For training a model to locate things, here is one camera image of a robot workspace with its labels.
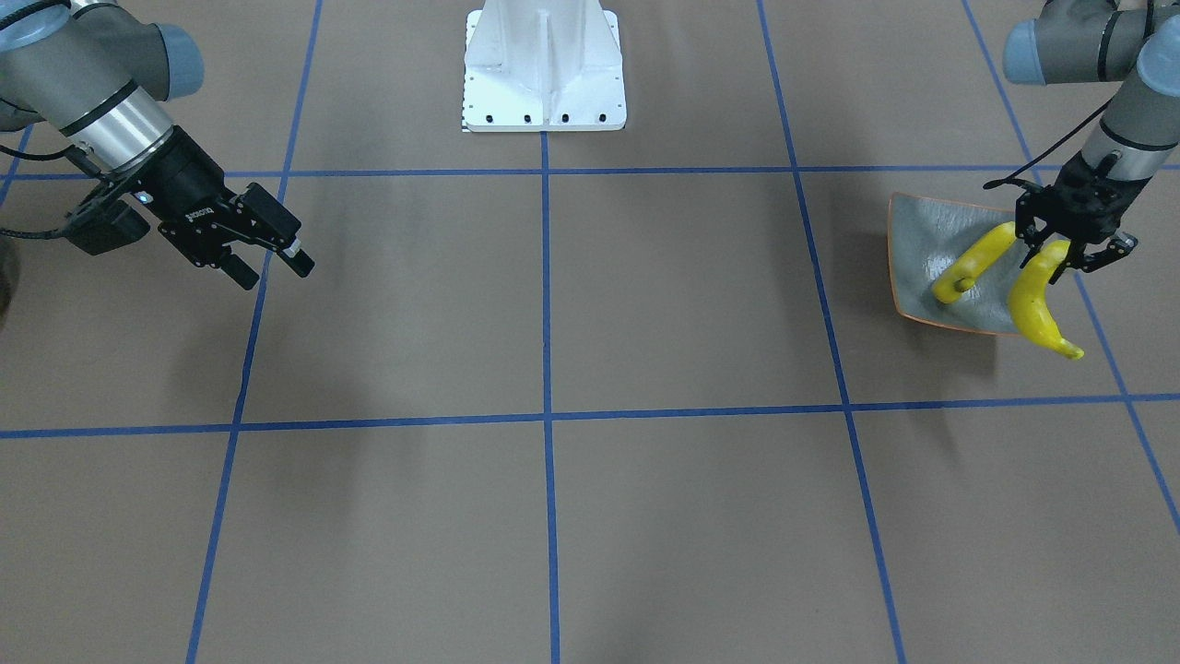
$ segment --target yellow banana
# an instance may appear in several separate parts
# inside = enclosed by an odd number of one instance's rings
[[[1056,351],[1069,360],[1082,360],[1086,351],[1067,342],[1061,337],[1057,322],[1049,313],[1049,307],[1044,301],[1044,289],[1049,284],[1049,277],[1066,259],[1069,242],[1057,241],[1032,256],[1021,275],[1016,277],[1016,284],[1008,294],[1008,309],[1012,314],[1012,322],[1021,330],[1028,341],[1038,347],[1044,347]]]
[[[944,304],[955,303],[975,285],[983,274],[1016,241],[1016,222],[1009,221],[989,230],[971,248],[963,251],[950,267],[943,270],[930,287]]]

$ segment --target curved banana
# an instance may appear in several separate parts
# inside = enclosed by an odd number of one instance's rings
[[[963,251],[950,267],[943,270],[930,287],[935,297],[944,304],[955,303],[970,290],[979,275],[986,271],[1016,241],[1016,222],[1009,221],[989,230],[971,248]]]
[[[1028,341],[1056,351],[1069,360],[1082,360],[1086,351],[1061,337],[1057,322],[1053,318],[1044,301],[1044,289],[1049,284],[1049,277],[1053,276],[1061,261],[1066,259],[1068,249],[1069,242],[1062,239],[1053,242],[1032,256],[1021,275],[1016,277],[1016,284],[1008,294],[1008,309],[1012,314],[1016,328]]]

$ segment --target blue joint cap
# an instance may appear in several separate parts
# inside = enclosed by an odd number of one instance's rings
[[[196,93],[205,83],[205,61],[201,58],[197,42],[175,25],[159,24],[156,27],[164,38],[164,51],[168,53],[168,98]]]
[[[7,17],[37,0],[0,0],[0,17]],[[70,7],[54,6],[41,9],[0,29],[0,53],[15,51],[50,37],[70,20]]]
[[[1172,17],[1147,40],[1135,63],[1148,87],[1180,97],[1180,17]]]
[[[1004,75],[1021,85],[1044,85],[1041,53],[1036,47],[1036,21],[1017,24],[1004,44]]]

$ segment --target orange edge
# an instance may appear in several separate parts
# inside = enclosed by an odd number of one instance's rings
[[[902,308],[902,301],[897,296],[897,278],[893,277],[893,198],[897,196],[910,196],[911,198],[925,198],[927,200],[938,200],[939,203],[951,203],[955,205],[966,205],[969,208],[978,208],[981,210],[991,210],[1007,212],[1003,208],[989,208],[986,205],[976,205],[972,203],[963,203],[961,200],[950,200],[946,198],[932,198],[930,196],[914,196],[913,193],[906,193],[904,191],[893,191],[889,197],[889,221],[885,226],[885,244],[889,248],[889,288],[890,292],[893,295],[893,308],[902,317],[912,320],[914,322],[922,322],[924,324],[930,324],[931,327],[938,327],[940,329],[953,329],[956,331],[966,331],[970,335],[986,335],[989,337],[1020,337],[1017,331],[992,331],[991,329],[977,329],[975,327],[962,327],[958,324],[948,324],[945,322],[938,322],[926,317],[919,317],[909,313]]]

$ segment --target white plastic base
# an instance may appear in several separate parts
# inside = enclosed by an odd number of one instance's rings
[[[627,124],[618,17],[597,0],[545,5],[489,0],[467,17],[464,131],[611,131]]]

